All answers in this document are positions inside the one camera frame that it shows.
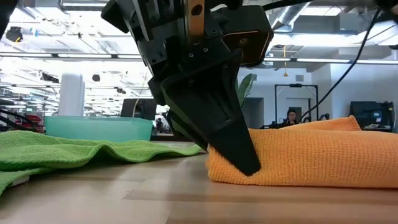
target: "robotic arm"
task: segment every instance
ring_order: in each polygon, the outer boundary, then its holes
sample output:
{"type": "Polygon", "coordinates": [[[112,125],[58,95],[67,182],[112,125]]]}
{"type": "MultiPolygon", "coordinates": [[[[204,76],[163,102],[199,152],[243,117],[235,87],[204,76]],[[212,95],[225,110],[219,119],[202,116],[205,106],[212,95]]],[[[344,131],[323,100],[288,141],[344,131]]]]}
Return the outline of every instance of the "robotic arm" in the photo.
{"type": "MultiPolygon", "coordinates": [[[[309,2],[282,0],[110,0],[101,17],[133,36],[153,77],[148,85],[168,122],[204,150],[213,146],[245,175],[261,166],[235,92],[240,66],[264,60],[273,31],[264,10],[309,2]],[[210,11],[220,4],[227,7],[210,11]]],[[[395,13],[398,0],[376,0],[395,13]]],[[[0,37],[17,0],[0,3],[0,37]]]]}

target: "black cable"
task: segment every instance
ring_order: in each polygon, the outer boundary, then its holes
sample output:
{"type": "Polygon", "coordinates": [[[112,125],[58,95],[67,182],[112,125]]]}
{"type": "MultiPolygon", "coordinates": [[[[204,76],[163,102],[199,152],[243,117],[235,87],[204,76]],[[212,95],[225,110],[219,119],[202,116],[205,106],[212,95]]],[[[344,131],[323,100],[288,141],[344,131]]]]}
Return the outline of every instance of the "black cable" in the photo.
{"type": "Polygon", "coordinates": [[[14,113],[14,112],[2,110],[2,109],[0,109],[0,113],[12,115],[12,116],[15,116],[16,118],[23,119],[23,120],[25,120],[27,123],[29,123],[32,127],[31,127],[31,128],[25,128],[25,127],[23,127],[23,126],[21,126],[21,125],[19,125],[19,124],[16,124],[16,123],[12,122],[12,121],[11,121],[10,119],[8,119],[8,118],[4,118],[4,117],[0,116],[0,121],[6,123],[7,125],[9,125],[9,126],[15,128],[15,129],[17,129],[17,130],[38,132],[37,129],[36,129],[36,127],[35,127],[35,126],[36,126],[35,123],[34,123],[33,121],[31,121],[28,117],[19,115],[19,114],[14,113]]]}
{"type": "Polygon", "coordinates": [[[363,48],[365,47],[365,43],[369,37],[369,34],[371,32],[371,29],[373,27],[373,25],[376,23],[376,19],[378,17],[378,15],[380,14],[380,9],[377,10],[376,14],[374,15],[372,22],[369,25],[368,31],[366,31],[365,37],[362,41],[361,47],[359,48],[358,54],[354,60],[354,62],[349,66],[349,68],[347,69],[347,71],[339,78],[339,80],[337,80],[337,82],[330,88],[330,90],[325,94],[325,96],[322,97],[322,99],[311,109],[309,109],[307,112],[305,112],[301,118],[300,118],[300,122],[301,120],[303,120],[303,117],[307,114],[309,114],[311,111],[313,111],[315,108],[317,108],[329,95],[330,93],[336,88],[336,86],[345,78],[345,76],[347,76],[347,74],[349,73],[349,71],[351,71],[351,69],[354,67],[354,65],[356,64],[356,62],[358,61],[358,59],[360,58],[363,48]]]}
{"type": "Polygon", "coordinates": [[[266,4],[262,8],[264,11],[268,11],[271,9],[277,9],[277,8],[286,7],[286,6],[294,6],[296,4],[302,4],[302,3],[312,2],[312,1],[314,1],[314,0],[281,0],[281,1],[266,4]]]}

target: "ceiling light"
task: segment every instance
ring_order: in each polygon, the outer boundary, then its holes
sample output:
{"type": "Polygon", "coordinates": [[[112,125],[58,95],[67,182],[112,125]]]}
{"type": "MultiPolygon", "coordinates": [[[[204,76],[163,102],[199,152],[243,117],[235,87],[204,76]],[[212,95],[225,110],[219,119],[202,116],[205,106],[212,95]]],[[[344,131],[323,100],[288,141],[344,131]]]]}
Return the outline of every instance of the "ceiling light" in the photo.
{"type": "Polygon", "coordinates": [[[24,105],[8,105],[8,106],[1,106],[1,107],[18,109],[18,108],[25,108],[26,106],[24,106],[24,105]]]}
{"type": "Polygon", "coordinates": [[[335,6],[309,6],[301,13],[301,16],[337,16],[342,10],[335,6]]]}
{"type": "Polygon", "coordinates": [[[54,21],[65,21],[69,19],[69,15],[65,14],[58,7],[38,7],[39,4],[36,4],[36,7],[31,8],[31,13],[37,15],[39,18],[45,19],[48,24],[51,24],[54,21]]]}
{"type": "Polygon", "coordinates": [[[105,7],[106,3],[63,3],[62,6],[71,7],[105,7]]]}
{"type": "Polygon", "coordinates": [[[350,45],[346,35],[339,34],[295,34],[289,44],[310,47],[344,47],[350,45]]]}
{"type": "Polygon", "coordinates": [[[52,57],[51,54],[42,53],[0,53],[0,57],[52,57]]]}
{"type": "Polygon", "coordinates": [[[141,59],[140,55],[118,55],[118,58],[141,59]]]}
{"type": "Polygon", "coordinates": [[[398,60],[358,60],[360,64],[398,65],[398,60]]]}
{"type": "Polygon", "coordinates": [[[317,58],[298,58],[298,62],[318,62],[318,63],[349,63],[348,59],[317,59],[317,58]]]}
{"type": "Polygon", "coordinates": [[[264,58],[265,62],[289,62],[290,58],[274,58],[274,57],[266,57],[264,58]]]}
{"type": "Polygon", "coordinates": [[[0,97],[0,100],[19,100],[18,97],[0,97]]]}
{"type": "Polygon", "coordinates": [[[10,23],[11,22],[35,22],[35,19],[34,17],[22,12],[20,9],[15,8],[14,12],[10,16],[10,23]]]}
{"type": "Polygon", "coordinates": [[[37,105],[44,103],[42,100],[28,100],[29,103],[35,103],[37,105]]]}
{"type": "Polygon", "coordinates": [[[117,90],[118,88],[124,88],[128,90],[149,90],[148,87],[134,87],[134,86],[86,86],[86,89],[97,89],[97,90],[117,90]]]}
{"type": "Polygon", "coordinates": [[[15,88],[15,87],[24,87],[24,88],[60,88],[61,85],[0,84],[0,87],[9,87],[9,88],[15,88]]]}
{"type": "Polygon", "coordinates": [[[53,109],[53,110],[57,110],[58,109],[58,107],[52,106],[52,105],[45,105],[44,108],[45,109],[53,109]]]}
{"type": "Polygon", "coordinates": [[[58,56],[70,58],[112,58],[112,55],[105,54],[58,54],[58,56]]]}

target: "white wall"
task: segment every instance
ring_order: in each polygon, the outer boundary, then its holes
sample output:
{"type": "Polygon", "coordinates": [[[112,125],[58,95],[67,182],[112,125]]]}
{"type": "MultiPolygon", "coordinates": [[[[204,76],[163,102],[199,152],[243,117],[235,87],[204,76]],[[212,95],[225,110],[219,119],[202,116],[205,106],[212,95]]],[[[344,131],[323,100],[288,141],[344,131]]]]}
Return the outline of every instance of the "white wall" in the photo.
{"type": "MultiPolygon", "coordinates": [[[[393,60],[394,56],[385,58],[393,60]]],[[[349,65],[331,65],[332,85],[349,65]]],[[[335,88],[332,96],[333,118],[349,115],[351,101],[392,101],[398,103],[398,74],[395,65],[355,65],[335,88]]]]}
{"type": "MultiPolygon", "coordinates": [[[[318,85],[318,98],[319,100],[325,96],[327,91],[331,87],[331,68],[330,64],[323,66],[322,68],[314,71],[312,73],[312,84],[318,85]]],[[[321,114],[329,113],[330,116],[333,116],[332,110],[332,98],[333,96],[330,95],[321,105],[319,106],[319,116],[321,114]]],[[[312,113],[313,120],[315,120],[317,114],[314,112],[312,113]]]]}
{"type": "MultiPolygon", "coordinates": [[[[296,83],[296,75],[304,75],[304,82],[301,84],[311,84],[311,73],[307,73],[304,68],[287,69],[288,77],[284,77],[285,70],[281,68],[278,71],[274,69],[257,68],[248,70],[241,68],[238,74],[238,81],[241,82],[245,75],[257,74],[257,81],[254,82],[249,98],[264,99],[264,124],[271,124],[275,121],[275,84],[296,83]]],[[[314,95],[306,88],[285,88],[278,95],[278,118],[285,118],[288,98],[313,98],[314,95]]]]}
{"type": "MultiPolygon", "coordinates": [[[[398,51],[385,60],[398,60],[398,51]]],[[[349,65],[329,64],[312,73],[319,86],[320,98],[344,74],[349,65]]],[[[398,104],[398,71],[396,65],[355,65],[332,94],[320,105],[320,114],[332,118],[349,115],[351,101],[392,101],[398,104]]]]}

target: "desk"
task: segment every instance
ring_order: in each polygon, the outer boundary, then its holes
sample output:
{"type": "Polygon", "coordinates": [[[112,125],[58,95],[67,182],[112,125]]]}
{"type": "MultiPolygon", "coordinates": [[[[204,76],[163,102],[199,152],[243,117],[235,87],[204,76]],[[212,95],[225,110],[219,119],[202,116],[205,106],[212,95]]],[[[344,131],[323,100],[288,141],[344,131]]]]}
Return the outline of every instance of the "desk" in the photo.
{"type": "Polygon", "coordinates": [[[392,133],[391,128],[363,128],[363,131],[380,131],[385,133],[392,133]]]}
{"type": "Polygon", "coordinates": [[[398,223],[398,190],[214,183],[206,157],[43,175],[4,192],[0,223],[398,223]]]}

